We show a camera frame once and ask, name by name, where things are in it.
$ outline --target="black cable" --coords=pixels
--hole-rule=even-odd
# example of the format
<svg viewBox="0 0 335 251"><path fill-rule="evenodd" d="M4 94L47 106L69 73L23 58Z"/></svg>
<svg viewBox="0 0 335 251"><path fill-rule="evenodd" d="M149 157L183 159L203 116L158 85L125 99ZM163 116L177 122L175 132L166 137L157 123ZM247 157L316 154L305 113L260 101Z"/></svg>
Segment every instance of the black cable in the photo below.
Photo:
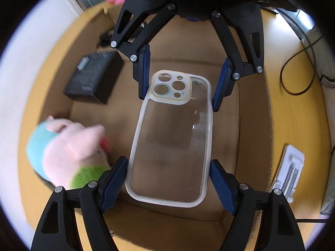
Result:
<svg viewBox="0 0 335 251"><path fill-rule="evenodd" d="M326 223L328 219L296 219L297 223Z"/></svg>
<svg viewBox="0 0 335 251"><path fill-rule="evenodd" d="M329 82L335 82L335 78L332 79L332 78L330 78L328 76L325 76L324 74L321 75L321 78L319 80L321 81L323 78L326 78Z"/></svg>
<svg viewBox="0 0 335 251"><path fill-rule="evenodd" d="M301 95L301 94L304 94L306 93L310 88L311 86L313 85L313 82L315 80L315 76L316 76L316 58L315 58L315 53L314 53L314 50L313 48L311 48L314 44L316 44L319 40L321 40L323 38L323 36L321 36L320 38L318 38L314 43L311 43L309 38L307 37L306 33L300 28L300 26L290 17L288 16L285 12L283 12L282 10L278 9L277 10L285 15L287 18L289 18L294 24L296 24L297 28L299 28L299 30L304 34L306 40L308 41L309 43L309 46L305 47L304 49L300 50L299 52L297 52L296 54L294 54L293 56L291 56L286 62L285 64L282 66L281 70L280 70L280 75L279 75L279 81L280 81L280 84L282 85L282 87L284 88L284 90L290 94L290 95ZM312 50L312 54L313 54L313 61L314 61L314 64L313 64L313 61L311 60L311 58L309 57L308 55L308 58L313 66L313 77L312 77L312 80L310 81L309 85L307 86L307 88L305 88L303 91L301 92L298 92L298 93L293 93L293 92L290 92L288 89L286 89L284 83L283 83L283 71L284 71L284 68L286 67L286 65L291 61L291 59L293 59L295 56L297 56L298 54L300 54L301 52L303 51L306 51L308 48L311 48Z"/></svg>

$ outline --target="cardboard box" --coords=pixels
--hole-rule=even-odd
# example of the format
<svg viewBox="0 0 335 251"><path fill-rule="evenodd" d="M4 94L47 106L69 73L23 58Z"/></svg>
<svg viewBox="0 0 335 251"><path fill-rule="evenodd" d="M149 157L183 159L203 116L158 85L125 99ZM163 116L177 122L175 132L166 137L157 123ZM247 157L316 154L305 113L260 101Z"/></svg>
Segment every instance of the cardboard box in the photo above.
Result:
<svg viewBox="0 0 335 251"><path fill-rule="evenodd" d="M39 100L41 107L37 113L40 114L38 121L43 121L49 114L58 113L85 126L96 123L104 125L112 146L109 157L116 161L120 155L129 157L142 103L138 98L138 84L132 78L132 63L128 58L123 56L125 66L106 106L74 102L63 95L64 88L83 55L97 50L103 51L98 48L99 36L116 22L120 7L100 6L100 11L95 8L84 13L86 20L81 21L87 23L81 26L72 42L66 43L68 49L62 50L61 46L58 49L58 45L55 47L56 51L53 52L59 52L61 57L51 70L53 74L38 77L50 80L52 78L52 81L50 87L44 88L46 95ZM239 48L244 56L240 43ZM210 81L212 91L226 58L210 22L194 23L178 16L154 37L150 50L150 76L161 69L198 74ZM246 182L263 191L268 188L271 167L271 120L268 103L264 75L251 75L236 82L232 95L224 99L220 111L213 118L212 159L217 158L227 172L236 175L239 182ZM24 121L23 126L29 122L32 123L33 120ZM25 129L22 136L24 141L33 128L34 125ZM29 222L37 225L39 218L36 216L41 215L50 191L36 178L29 164L23 163L20 169L25 169L25 181L29 180L34 186L34 193L24 189L26 192L22 193L22 200L26 213L29 211ZM32 208L28 195L36 195L37 190L38 205L34 203ZM109 229L117 235L117 245L118 242L126 245L125 241L120 240L123 238L134 244L127 250L142 250L135 247L138 245L160 251L216 251L232 221L230 214L222 207L210 180L206 198L191 209L142 203L132 199L123 187L115 206L105 214L105 219ZM85 236L81 221L78 226L83 241ZM86 239L83 246L85 250L90 249Z"/></svg>

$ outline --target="silver screw head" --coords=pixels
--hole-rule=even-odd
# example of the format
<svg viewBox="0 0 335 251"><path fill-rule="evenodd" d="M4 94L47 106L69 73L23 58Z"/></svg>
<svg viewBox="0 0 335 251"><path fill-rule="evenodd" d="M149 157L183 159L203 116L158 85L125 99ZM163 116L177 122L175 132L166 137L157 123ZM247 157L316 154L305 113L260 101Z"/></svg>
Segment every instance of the silver screw head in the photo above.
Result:
<svg viewBox="0 0 335 251"><path fill-rule="evenodd" d="M111 47L112 47L112 48L115 48L115 47L116 47L116 45L117 45L116 41L115 41L115 40L113 40L113 41L111 42Z"/></svg>
<svg viewBox="0 0 335 251"><path fill-rule="evenodd" d="M246 183L241 183L241 184L240 184L240 189L242 189L242 190L247 190L247 189L249 189L249 186L248 186L248 184L246 184Z"/></svg>
<svg viewBox="0 0 335 251"><path fill-rule="evenodd" d="M274 194L276 195L281 195L283 192L281 191L281 189L274 189L273 190Z"/></svg>
<svg viewBox="0 0 335 251"><path fill-rule="evenodd" d="M235 80L239 80L240 74L239 73L233 73L232 78L234 78Z"/></svg>
<svg viewBox="0 0 335 251"><path fill-rule="evenodd" d="M258 67L256 68L256 71L257 71L258 73L262 73L262 72L263 72L263 67L262 67L262 66L258 66Z"/></svg>
<svg viewBox="0 0 335 251"><path fill-rule="evenodd" d="M221 13L220 13L219 11L217 11L217 10L214 10L214 11L212 12L212 16L213 16L214 18L219 18L219 17L221 16Z"/></svg>
<svg viewBox="0 0 335 251"><path fill-rule="evenodd" d="M168 10L175 10L175 4L173 3L168 4Z"/></svg>
<svg viewBox="0 0 335 251"><path fill-rule="evenodd" d="M135 62L137 60L137 56L136 55L131 55L130 56L130 61Z"/></svg>
<svg viewBox="0 0 335 251"><path fill-rule="evenodd" d="M62 186L58 186L55 188L55 192L61 192L63 190Z"/></svg>
<svg viewBox="0 0 335 251"><path fill-rule="evenodd" d="M97 186L97 184L98 183L96 181L91 181L91 182L89 182L88 187L94 188L95 186Z"/></svg>

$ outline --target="blue gripper pad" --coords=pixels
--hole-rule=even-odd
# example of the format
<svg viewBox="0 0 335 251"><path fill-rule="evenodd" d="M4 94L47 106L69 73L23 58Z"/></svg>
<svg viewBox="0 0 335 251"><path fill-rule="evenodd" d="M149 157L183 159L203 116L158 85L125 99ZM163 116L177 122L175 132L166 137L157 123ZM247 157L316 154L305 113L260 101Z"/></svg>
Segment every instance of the blue gripper pad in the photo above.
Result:
<svg viewBox="0 0 335 251"><path fill-rule="evenodd" d="M220 109L224 93L227 89L228 81L231 75L232 75L231 62L229 58L226 58L222 65L219 80L217 81L217 85L212 100L214 112L217 112Z"/></svg>
<svg viewBox="0 0 335 251"><path fill-rule="evenodd" d="M209 176L224 209L235 215L238 208L238 181L228 174L218 160L210 162Z"/></svg>
<svg viewBox="0 0 335 251"><path fill-rule="evenodd" d="M195 18L195 17L188 17L188 16L186 16L186 19L188 21L191 21L191 22L198 22L199 21L199 18Z"/></svg>
<svg viewBox="0 0 335 251"><path fill-rule="evenodd" d="M101 209L103 213L113 207L123 182L126 179L127 166L128 159L123 156L119 157L113 168L109 170L101 182L98 192L101 198Z"/></svg>
<svg viewBox="0 0 335 251"><path fill-rule="evenodd" d="M138 72L138 97L144 100L149 88L150 74L150 46L144 45L139 53L139 72Z"/></svg>

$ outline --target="green fuzzy fabric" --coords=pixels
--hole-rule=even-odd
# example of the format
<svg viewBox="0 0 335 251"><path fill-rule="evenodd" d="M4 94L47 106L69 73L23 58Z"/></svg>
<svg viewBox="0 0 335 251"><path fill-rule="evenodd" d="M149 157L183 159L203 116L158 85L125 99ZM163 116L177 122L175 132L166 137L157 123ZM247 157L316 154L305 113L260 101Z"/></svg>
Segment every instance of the green fuzzy fabric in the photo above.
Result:
<svg viewBox="0 0 335 251"><path fill-rule="evenodd" d="M88 182L97 181L104 171L108 168L104 166L88 166L81 167L77 174L72 179L70 184L71 189L78 189L84 187Z"/></svg>

